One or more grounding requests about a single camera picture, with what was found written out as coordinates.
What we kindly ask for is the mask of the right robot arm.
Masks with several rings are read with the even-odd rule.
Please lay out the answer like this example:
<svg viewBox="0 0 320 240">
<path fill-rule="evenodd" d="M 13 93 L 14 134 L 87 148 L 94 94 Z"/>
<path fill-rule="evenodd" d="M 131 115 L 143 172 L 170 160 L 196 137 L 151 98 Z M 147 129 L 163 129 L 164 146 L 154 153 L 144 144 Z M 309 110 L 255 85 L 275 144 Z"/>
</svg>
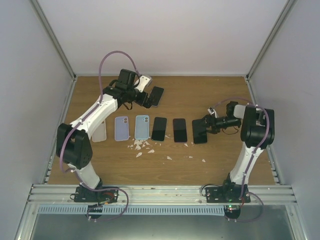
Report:
<svg viewBox="0 0 320 240">
<path fill-rule="evenodd" d="M 207 133 L 217 134 L 229 127 L 240 128 L 241 151 L 234 168 L 221 186 L 209 184 L 204 187 L 208 203 L 250 202 L 248 183 L 253 167 L 275 139 L 275 112 L 258 105 L 239 104 L 230 101 L 226 105 L 226 116 L 218 117 L 214 108 L 200 119 L 200 126 Z"/>
</svg>

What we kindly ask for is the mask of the purple smartphone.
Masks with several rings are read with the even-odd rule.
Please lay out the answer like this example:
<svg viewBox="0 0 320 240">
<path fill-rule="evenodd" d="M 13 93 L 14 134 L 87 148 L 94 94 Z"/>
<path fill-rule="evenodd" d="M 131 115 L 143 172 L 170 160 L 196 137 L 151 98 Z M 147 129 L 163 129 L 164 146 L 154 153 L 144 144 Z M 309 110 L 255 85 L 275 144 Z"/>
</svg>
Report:
<svg viewBox="0 0 320 240">
<path fill-rule="evenodd" d="M 188 141 L 186 120 L 184 118 L 173 119 L 173 138 L 175 143 Z"/>
</svg>

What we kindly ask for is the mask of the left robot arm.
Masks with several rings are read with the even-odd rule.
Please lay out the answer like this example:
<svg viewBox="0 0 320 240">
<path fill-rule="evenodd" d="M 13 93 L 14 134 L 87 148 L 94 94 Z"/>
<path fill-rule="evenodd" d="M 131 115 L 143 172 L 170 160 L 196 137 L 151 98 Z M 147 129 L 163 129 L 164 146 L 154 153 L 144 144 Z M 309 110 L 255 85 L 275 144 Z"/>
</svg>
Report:
<svg viewBox="0 0 320 240">
<path fill-rule="evenodd" d="M 99 187 L 101 179 L 91 163 L 91 137 L 121 106 L 133 102 L 143 104 L 147 97 L 145 88 L 151 82 L 150 76 L 138 76 L 134 71 L 122 69 L 117 79 L 101 89 L 100 96 L 89 109 L 70 124 L 62 123 L 57 128 L 56 155 L 60 170 L 76 174 L 80 184 L 87 188 L 85 195 L 90 201 L 98 202 L 103 197 L 103 189 Z"/>
</svg>

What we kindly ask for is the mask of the phone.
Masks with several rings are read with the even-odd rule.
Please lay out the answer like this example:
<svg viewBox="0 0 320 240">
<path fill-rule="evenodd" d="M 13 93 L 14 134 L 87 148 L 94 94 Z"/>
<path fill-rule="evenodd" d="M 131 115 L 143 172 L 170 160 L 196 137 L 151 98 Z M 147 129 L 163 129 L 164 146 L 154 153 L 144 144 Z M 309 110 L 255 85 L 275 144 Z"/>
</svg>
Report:
<svg viewBox="0 0 320 240">
<path fill-rule="evenodd" d="M 121 142 L 129 138 L 129 118 L 127 116 L 116 117 L 114 119 L 114 140 Z"/>
<path fill-rule="evenodd" d="M 157 107 L 164 93 L 164 88 L 154 86 L 148 97 L 148 103 L 151 107 Z"/>
<path fill-rule="evenodd" d="M 103 142 L 107 139 L 106 122 L 103 121 L 98 125 L 92 134 L 92 141 L 94 143 Z"/>
</svg>

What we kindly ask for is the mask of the black smartphone from white case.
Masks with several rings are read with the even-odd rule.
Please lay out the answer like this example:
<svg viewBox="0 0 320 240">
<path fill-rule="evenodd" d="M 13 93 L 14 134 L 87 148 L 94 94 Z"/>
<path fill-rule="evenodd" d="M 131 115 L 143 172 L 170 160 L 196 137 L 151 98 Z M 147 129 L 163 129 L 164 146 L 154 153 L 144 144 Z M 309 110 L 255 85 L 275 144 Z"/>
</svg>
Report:
<svg viewBox="0 0 320 240">
<path fill-rule="evenodd" d="M 195 145 L 208 142 L 206 124 L 202 119 L 192 121 L 192 134 Z"/>
</svg>

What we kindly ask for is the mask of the light blue phone case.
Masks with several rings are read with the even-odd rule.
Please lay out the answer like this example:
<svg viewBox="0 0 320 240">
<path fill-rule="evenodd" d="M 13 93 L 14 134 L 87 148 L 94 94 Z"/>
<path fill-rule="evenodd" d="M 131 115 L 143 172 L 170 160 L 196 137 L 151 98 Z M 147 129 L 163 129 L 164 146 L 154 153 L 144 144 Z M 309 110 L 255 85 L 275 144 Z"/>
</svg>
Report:
<svg viewBox="0 0 320 240">
<path fill-rule="evenodd" d="M 135 117 L 134 137 L 137 140 L 147 140 L 150 136 L 150 117 L 148 115 L 137 115 Z"/>
</svg>

